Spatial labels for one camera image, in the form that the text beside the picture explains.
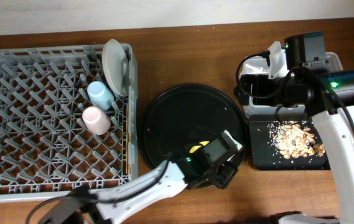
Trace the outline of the yellow bowl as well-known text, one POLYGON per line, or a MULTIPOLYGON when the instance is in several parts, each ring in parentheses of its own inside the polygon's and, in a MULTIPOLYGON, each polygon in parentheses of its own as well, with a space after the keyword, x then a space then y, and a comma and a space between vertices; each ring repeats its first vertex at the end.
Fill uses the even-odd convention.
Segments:
POLYGON ((191 147, 191 149, 189 150, 189 153, 193 154, 195 151, 199 150, 200 148, 205 147, 208 143, 209 143, 209 141, 199 142, 198 144, 191 147))

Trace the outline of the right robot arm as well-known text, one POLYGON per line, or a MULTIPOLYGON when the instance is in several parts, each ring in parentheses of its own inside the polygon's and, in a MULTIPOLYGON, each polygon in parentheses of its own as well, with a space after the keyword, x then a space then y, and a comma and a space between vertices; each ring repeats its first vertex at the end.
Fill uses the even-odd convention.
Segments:
POLYGON ((260 52, 267 75, 247 74, 237 66, 234 94, 243 106, 303 106, 326 149, 335 181, 340 216, 354 223, 354 70, 335 70, 327 57, 324 35, 310 32, 287 37, 260 52))

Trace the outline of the pink cup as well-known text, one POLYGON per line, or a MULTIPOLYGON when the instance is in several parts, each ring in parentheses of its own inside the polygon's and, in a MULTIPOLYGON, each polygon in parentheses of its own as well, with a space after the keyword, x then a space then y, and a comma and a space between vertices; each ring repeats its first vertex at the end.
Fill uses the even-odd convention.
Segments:
POLYGON ((107 133, 111 126, 109 117, 96 106, 86 108, 82 113, 82 119, 87 129, 96 135, 107 133))

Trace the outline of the blue cup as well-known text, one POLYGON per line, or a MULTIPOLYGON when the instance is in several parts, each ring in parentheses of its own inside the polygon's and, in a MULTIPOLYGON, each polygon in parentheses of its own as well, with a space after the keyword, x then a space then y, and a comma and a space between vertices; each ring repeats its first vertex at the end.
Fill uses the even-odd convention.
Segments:
POLYGON ((112 92, 102 82, 91 82, 88 85, 87 93, 93 106, 100 107, 104 111, 110 109, 111 104, 114 102, 112 92))

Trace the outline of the white plate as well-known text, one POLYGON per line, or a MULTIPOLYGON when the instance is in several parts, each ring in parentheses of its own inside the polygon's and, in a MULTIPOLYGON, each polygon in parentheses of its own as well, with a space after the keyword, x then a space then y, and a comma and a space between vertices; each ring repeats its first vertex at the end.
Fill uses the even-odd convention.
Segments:
POLYGON ((106 81, 119 96, 128 96, 129 62, 122 45, 114 39, 103 47, 102 64, 106 81))

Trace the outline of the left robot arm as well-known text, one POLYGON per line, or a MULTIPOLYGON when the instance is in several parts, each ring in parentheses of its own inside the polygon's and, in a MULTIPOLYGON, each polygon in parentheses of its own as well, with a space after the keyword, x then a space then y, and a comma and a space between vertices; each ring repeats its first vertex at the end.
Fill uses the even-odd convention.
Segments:
POLYGON ((203 184, 225 189, 237 173, 243 146, 213 143, 189 153, 175 149, 149 173, 127 184, 91 192, 81 186, 54 197, 55 206, 39 223, 122 223, 130 216, 185 189, 203 184))

